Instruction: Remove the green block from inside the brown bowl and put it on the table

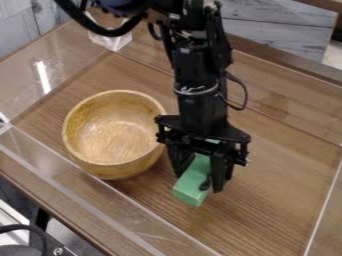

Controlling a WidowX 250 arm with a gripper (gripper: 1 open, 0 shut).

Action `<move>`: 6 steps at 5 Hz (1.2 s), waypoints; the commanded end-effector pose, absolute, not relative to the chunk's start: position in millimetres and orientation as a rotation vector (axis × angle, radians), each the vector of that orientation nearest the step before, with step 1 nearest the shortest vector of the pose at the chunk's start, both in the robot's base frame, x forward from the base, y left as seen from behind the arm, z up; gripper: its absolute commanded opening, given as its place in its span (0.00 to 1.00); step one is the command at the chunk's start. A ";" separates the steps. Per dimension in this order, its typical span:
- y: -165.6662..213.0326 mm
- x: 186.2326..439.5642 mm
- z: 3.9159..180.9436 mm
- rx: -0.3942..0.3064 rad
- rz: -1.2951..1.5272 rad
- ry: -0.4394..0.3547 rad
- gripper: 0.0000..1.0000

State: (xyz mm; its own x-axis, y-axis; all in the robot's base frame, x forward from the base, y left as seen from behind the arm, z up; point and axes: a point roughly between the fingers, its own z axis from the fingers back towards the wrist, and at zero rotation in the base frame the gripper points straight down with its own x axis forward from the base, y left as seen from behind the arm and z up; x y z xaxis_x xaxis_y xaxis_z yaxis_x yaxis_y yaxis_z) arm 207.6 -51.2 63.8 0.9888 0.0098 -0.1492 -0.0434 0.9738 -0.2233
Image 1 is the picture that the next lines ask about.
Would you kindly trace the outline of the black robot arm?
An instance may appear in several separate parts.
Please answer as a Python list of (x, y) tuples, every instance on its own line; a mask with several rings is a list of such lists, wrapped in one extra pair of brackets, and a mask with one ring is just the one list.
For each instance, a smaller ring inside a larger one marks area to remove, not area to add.
[(183, 175), (198, 154), (210, 158), (210, 170), (199, 185), (215, 193), (233, 177), (234, 167), (248, 164), (252, 136), (229, 122), (229, 111), (245, 104), (229, 101), (233, 47), (225, 33), (219, 0), (85, 0), (127, 22), (109, 29), (73, 0), (54, 0), (68, 16), (93, 33), (119, 37), (145, 22), (150, 35), (163, 43), (174, 70), (177, 115), (159, 115), (157, 140), (167, 146), (174, 172)]

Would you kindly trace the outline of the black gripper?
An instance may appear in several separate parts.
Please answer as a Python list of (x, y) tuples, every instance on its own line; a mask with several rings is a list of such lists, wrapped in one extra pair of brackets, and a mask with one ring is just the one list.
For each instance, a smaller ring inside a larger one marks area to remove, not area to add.
[(210, 157), (210, 173), (199, 190), (213, 188), (219, 193), (233, 177), (234, 165), (248, 165), (252, 136), (229, 122), (226, 85), (191, 90), (177, 87), (175, 94), (179, 113), (155, 117), (157, 139), (167, 146), (177, 177), (187, 170), (195, 153)]

